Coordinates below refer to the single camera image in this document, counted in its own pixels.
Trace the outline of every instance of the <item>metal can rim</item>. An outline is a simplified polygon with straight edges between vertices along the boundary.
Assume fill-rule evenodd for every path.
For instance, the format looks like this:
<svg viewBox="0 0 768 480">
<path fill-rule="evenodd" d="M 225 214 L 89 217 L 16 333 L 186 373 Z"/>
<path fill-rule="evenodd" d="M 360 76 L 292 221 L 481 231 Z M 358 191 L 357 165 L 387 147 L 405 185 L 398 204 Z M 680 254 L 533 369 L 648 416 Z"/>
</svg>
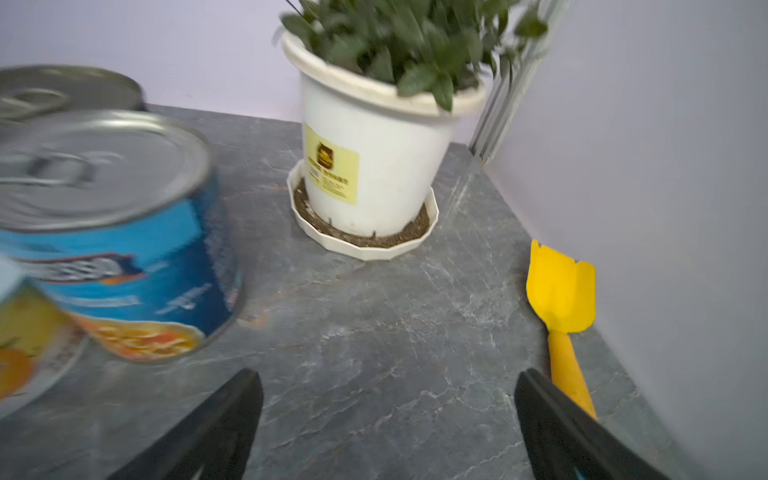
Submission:
<svg viewBox="0 0 768 480">
<path fill-rule="evenodd" d="M 82 231 L 82 230 L 93 230 L 103 227 L 113 227 L 117 225 L 122 225 L 124 223 L 129 223 L 141 218 L 149 217 L 152 214 L 155 214 L 156 212 L 159 212 L 166 207 L 169 207 L 170 205 L 173 205 L 174 203 L 178 202 L 179 200 L 189 197 L 193 195 L 195 192 L 199 191 L 200 189 L 204 188 L 206 183 L 210 181 L 210 179 L 214 176 L 214 159 L 213 159 L 213 152 L 210 148 L 210 142 L 205 138 L 205 136 L 196 128 L 191 127 L 189 124 L 184 123 L 183 121 L 180 121 L 176 118 L 167 117 L 165 115 L 161 114 L 155 114 L 151 112 L 146 111 L 131 111 L 131 110 L 80 110 L 80 111 L 66 111 L 66 112 L 60 112 L 56 114 L 50 114 L 46 115 L 42 118 L 34 119 L 31 122 L 28 122 L 25 124 L 25 128 L 21 129 L 18 134 L 13 135 L 7 139 L 3 139 L 2 143 L 0 144 L 0 147 L 2 147 L 3 144 L 10 144 L 14 141 L 15 138 L 23 138 L 26 135 L 26 132 L 29 131 L 28 127 L 33 126 L 33 124 L 47 124 L 47 123 L 54 123 L 56 121 L 60 121 L 60 118 L 76 118 L 80 116 L 89 116 L 89 115 L 109 115 L 109 114 L 122 114 L 122 115 L 128 115 L 128 116 L 134 116 L 137 118 L 156 118 L 161 119 L 167 124 L 179 128 L 188 134 L 191 134 L 193 137 L 195 137 L 201 145 L 204 147 L 204 150 L 206 152 L 205 155 L 205 165 L 204 165 L 204 173 L 194 181 L 189 182 L 188 188 L 185 188 L 179 192 L 177 192 L 173 196 L 169 196 L 168 198 L 165 198 L 163 201 L 156 202 L 155 204 L 151 205 L 150 207 L 144 208 L 143 210 L 137 210 L 129 213 L 125 213 L 123 215 L 116 215 L 115 218 L 103 220 L 76 220 L 76 221 L 70 221 L 67 224 L 62 224 L 61 226 L 23 226 L 20 227 L 18 225 L 14 225 L 13 223 L 6 223 L 3 221 L 3 219 L 0 217 L 0 230 L 6 230 L 9 232 L 16 232 L 16 233 L 65 233 L 65 232 L 76 232 L 76 231 Z"/>
<path fill-rule="evenodd" d="M 31 65 L 10 65 L 8 67 L 0 68 L 0 82 L 2 82 L 3 75 L 13 74 L 13 72 L 16 72 L 16 71 L 34 71 L 34 70 L 44 70 L 46 68 L 57 68 L 59 70 L 96 71 L 104 75 L 106 78 L 114 80 L 119 84 L 123 84 L 124 86 L 129 87 L 132 90 L 135 90 L 139 94 L 138 102 L 135 105 L 136 110 L 140 110 L 141 107 L 144 105 L 144 89 L 133 78 L 128 77 L 127 75 L 114 70 L 108 70 L 106 68 L 101 68 L 101 67 L 92 67 L 90 65 L 68 65 L 68 64 L 54 64 L 54 63 L 31 64 Z"/>
</svg>

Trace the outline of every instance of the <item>pull tab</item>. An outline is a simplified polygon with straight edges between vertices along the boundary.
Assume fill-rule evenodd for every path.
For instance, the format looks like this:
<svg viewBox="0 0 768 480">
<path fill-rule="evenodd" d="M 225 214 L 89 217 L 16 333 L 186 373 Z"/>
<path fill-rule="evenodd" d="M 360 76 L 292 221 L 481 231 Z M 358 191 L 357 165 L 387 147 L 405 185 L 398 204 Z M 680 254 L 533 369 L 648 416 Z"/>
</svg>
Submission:
<svg viewBox="0 0 768 480">
<path fill-rule="evenodd" d="M 58 152 L 0 158 L 0 185 L 74 187 L 93 179 L 95 166 L 84 157 Z"/>
<path fill-rule="evenodd" d="M 24 88 L 0 97 L 0 121 L 24 121 L 61 110 L 69 95 L 47 88 Z"/>
</svg>

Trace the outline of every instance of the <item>marble surface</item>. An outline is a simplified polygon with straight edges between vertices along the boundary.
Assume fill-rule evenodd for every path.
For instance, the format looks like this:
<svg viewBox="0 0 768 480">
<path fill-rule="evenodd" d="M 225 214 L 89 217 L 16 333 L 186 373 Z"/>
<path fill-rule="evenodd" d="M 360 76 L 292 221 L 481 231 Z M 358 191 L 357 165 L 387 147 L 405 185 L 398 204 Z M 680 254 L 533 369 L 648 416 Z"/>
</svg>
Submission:
<svg viewBox="0 0 768 480">
<path fill-rule="evenodd" d="M 243 367 L 265 405 L 244 478 L 530 479 L 515 381 L 548 372 L 525 300 L 530 238 L 466 147 L 434 188 L 434 234 L 364 263 L 329 253 L 290 213 L 300 126 L 178 108 L 206 134 L 248 272 L 237 324 L 157 366 L 91 344 L 56 386 L 0 421 L 0 479 L 101 479 Z M 671 478 L 702 478 L 599 334 L 574 336 L 601 422 Z"/>
</svg>

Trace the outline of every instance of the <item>white wall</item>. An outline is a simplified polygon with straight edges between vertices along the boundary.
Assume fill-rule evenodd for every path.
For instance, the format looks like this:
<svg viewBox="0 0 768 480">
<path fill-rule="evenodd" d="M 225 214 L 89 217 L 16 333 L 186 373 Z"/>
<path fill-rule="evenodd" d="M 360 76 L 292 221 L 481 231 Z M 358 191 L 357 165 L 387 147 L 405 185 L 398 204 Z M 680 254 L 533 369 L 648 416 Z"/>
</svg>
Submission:
<svg viewBox="0 0 768 480">
<path fill-rule="evenodd" d="M 572 2 L 488 173 L 682 445 L 765 478 L 768 2 Z"/>
<path fill-rule="evenodd" d="M 271 39 L 284 0 L 2 0 L 0 67 L 97 65 L 150 103 L 301 121 L 298 73 Z M 476 117 L 455 139 L 468 143 Z"/>
</svg>

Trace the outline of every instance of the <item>potted plant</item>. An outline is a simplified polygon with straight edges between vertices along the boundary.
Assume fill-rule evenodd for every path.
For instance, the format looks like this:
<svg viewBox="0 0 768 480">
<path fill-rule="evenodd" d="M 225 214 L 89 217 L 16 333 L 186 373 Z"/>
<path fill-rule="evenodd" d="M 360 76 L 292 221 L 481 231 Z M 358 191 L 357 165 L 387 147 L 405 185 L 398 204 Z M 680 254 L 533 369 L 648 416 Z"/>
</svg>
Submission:
<svg viewBox="0 0 768 480">
<path fill-rule="evenodd" d="M 520 1 L 301 0 L 282 16 L 313 214 L 367 238 L 417 217 L 458 117 L 485 100 L 482 69 L 512 69 L 547 30 L 537 5 L 508 28 Z"/>
</svg>

